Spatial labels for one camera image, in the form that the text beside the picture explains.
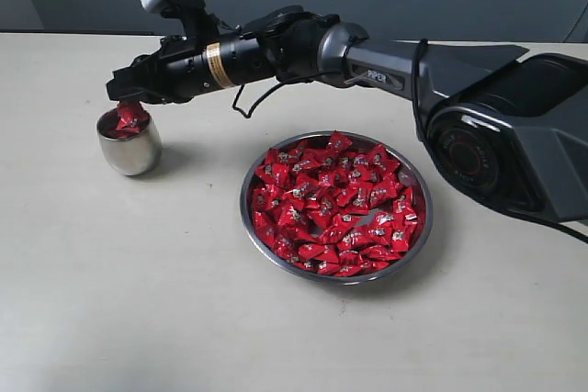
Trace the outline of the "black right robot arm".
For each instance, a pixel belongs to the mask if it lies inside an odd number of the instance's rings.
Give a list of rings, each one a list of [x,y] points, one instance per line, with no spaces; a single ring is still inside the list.
[[[509,217],[587,217],[587,63],[514,45],[372,39],[359,25],[289,6],[220,34],[202,11],[167,7],[184,37],[113,73],[114,101],[180,104],[267,78],[377,88],[410,101],[417,137],[459,192]]]

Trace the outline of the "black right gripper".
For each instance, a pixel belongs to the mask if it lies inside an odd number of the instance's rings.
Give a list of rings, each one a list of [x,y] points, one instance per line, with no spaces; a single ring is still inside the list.
[[[181,36],[160,38],[160,48],[137,56],[132,68],[119,69],[106,84],[110,101],[151,105],[184,104],[214,91],[204,50]]]

